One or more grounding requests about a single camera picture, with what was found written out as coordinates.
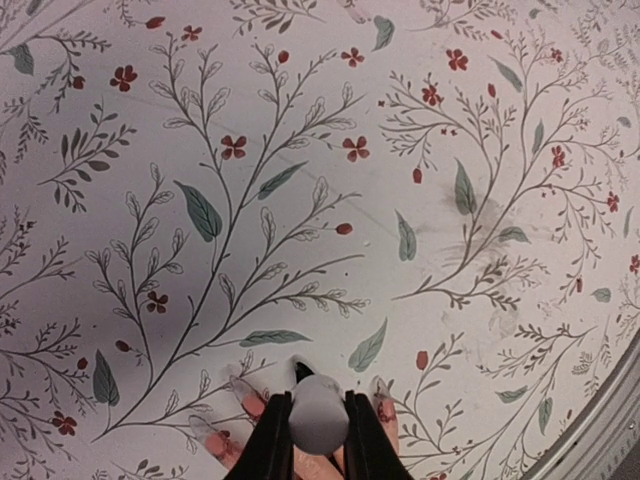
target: long fingernail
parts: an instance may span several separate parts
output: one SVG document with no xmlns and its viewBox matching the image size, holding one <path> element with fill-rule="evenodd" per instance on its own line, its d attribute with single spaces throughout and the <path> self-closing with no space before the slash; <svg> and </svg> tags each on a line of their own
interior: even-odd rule
<svg viewBox="0 0 640 480">
<path fill-rule="evenodd" d="M 240 402 L 242 409 L 253 421 L 257 422 L 264 413 L 264 409 L 266 407 L 260 393 L 246 381 L 234 375 L 229 377 L 229 383 L 231 384 L 231 390 L 238 399 L 238 402 Z"/>
</svg>

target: red flower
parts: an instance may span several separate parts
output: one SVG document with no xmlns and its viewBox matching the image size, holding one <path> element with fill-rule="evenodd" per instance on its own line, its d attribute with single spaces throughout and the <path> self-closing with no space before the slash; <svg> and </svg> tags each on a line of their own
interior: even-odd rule
<svg viewBox="0 0 640 480">
<path fill-rule="evenodd" d="M 631 266 L 629 267 L 631 273 L 638 274 L 638 270 L 640 270 L 640 255 L 634 255 L 631 257 Z"/>
<path fill-rule="evenodd" d="M 198 27 L 198 28 L 193 28 L 191 25 L 187 25 L 186 27 L 184 27 L 184 35 L 182 35 L 182 41 L 186 41 L 186 40 L 191 40 L 192 42 L 195 42 L 196 40 L 198 40 L 198 35 L 202 33 L 202 27 Z"/>
<path fill-rule="evenodd" d="M 116 342 L 116 348 L 124 353 L 127 353 L 129 350 L 131 350 L 131 347 L 129 346 L 129 344 L 122 340 L 118 340 Z"/>
<path fill-rule="evenodd" d="M 437 104 L 442 103 L 444 99 L 438 95 L 438 90 L 435 85 L 429 85 L 429 88 L 422 89 L 422 100 L 424 100 L 424 103 L 435 107 Z"/>
<path fill-rule="evenodd" d="M 71 435 L 74 436 L 76 434 L 74 427 L 77 427 L 77 422 L 71 417 L 65 417 L 62 412 L 56 410 L 53 412 L 54 417 L 51 419 L 51 424 L 58 429 L 60 434 L 62 435 Z"/>
<path fill-rule="evenodd" d="M 418 356 L 416 357 L 416 367 L 418 370 L 424 371 L 429 365 L 429 354 L 424 350 L 418 352 Z"/>
<path fill-rule="evenodd" d="M 420 185 L 422 183 L 422 170 L 418 167 L 413 169 L 413 183 Z"/>
<path fill-rule="evenodd" d="M 164 17 L 153 17 L 147 20 L 147 23 L 145 23 L 145 25 L 149 30 L 153 30 L 154 28 L 162 26 L 162 22 L 164 22 Z"/>
<path fill-rule="evenodd" d="M 244 135 L 238 137 L 238 140 L 235 142 L 230 135 L 227 135 L 220 141 L 220 143 L 227 147 L 222 152 L 222 158 L 225 160 L 229 160 L 232 156 L 242 158 L 247 154 L 247 152 L 242 149 L 247 144 L 247 137 Z"/>
<path fill-rule="evenodd" d="M 356 47 L 351 47 L 351 53 L 342 52 L 343 60 L 349 60 L 349 66 L 356 68 L 359 63 L 364 62 L 364 55 L 360 55 L 360 51 Z"/>
<path fill-rule="evenodd" d="M 355 162 L 358 157 L 367 158 L 370 154 L 369 150 L 364 148 L 367 146 L 367 139 L 362 136 L 358 137 L 358 143 L 356 144 L 350 138 L 345 138 L 342 146 L 351 150 L 347 155 L 347 160 L 350 162 Z"/>
<path fill-rule="evenodd" d="M 109 81 L 112 87 L 119 87 L 121 92 L 128 92 L 131 89 L 131 82 L 138 78 L 138 74 L 133 71 L 131 65 L 126 67 L 118 67 L 114 73 L 114 77 Z"/>
<path fill-rule="evenodd" d="M 562 151 L 560 145 L 551 147 L 551 153 L 553 153 L 553 168 L 564 167 L 565 153 Z"/>
<path fill-rule="evenodd" d="M 167 295 L 162 295 L 160 298 L 158 298 L 158 295 L 154 290 L 152 292 L 149 292 L 147 294 L 147 297 L 149 297 L 149 300 L 151 300 L 149 303 L 147 303 L 147 310 L 149 312 L 153 312 L 155 310 L 158 310 L 158 313 L 167 312 L 167 307 L 165 307 L 165 305 L 169 301 L 169 297 Z"/>
<path fill-rule="evenodd" d="M 456 71 L 457 69 L 466 70 L 467 63 L 469 63 L 469 59 L 466 55 L 462 54 L 462 50 L 456 48 L 455 50 L 447 50 L 447 57 L 449 57 L 449 66 L 451 70 Z"/>
<path fill-rule="evenodd" d="M 350 223 L 341 223 L 336 227 L 336 233 L 338 235 L 349 235 L 353 232 L 353 225 Z"/>
<path fill-rule="evenodd" d="M 609 192 L 609 198 L 607 198 L 607 205 L 609 205 L 609 210 L 611 213 L 618 211 L 618 202 L 620 202 L 620 197 L 614 195 L 613 192 Z"/>
<path fill-rule="evenodd" d="M 84 77 L 82 75 L 78 75 L 77 77 L 73 77 L 71 86 L 77 90 L 82 90 L 84 88 L 84 82 Z"/>
<path fill-rule="evenodd" d="M 553 58 L 556 62 L 562 62 L 562 52 L 557 48 L 551 49 L 551 58 Z"/>
</svg>

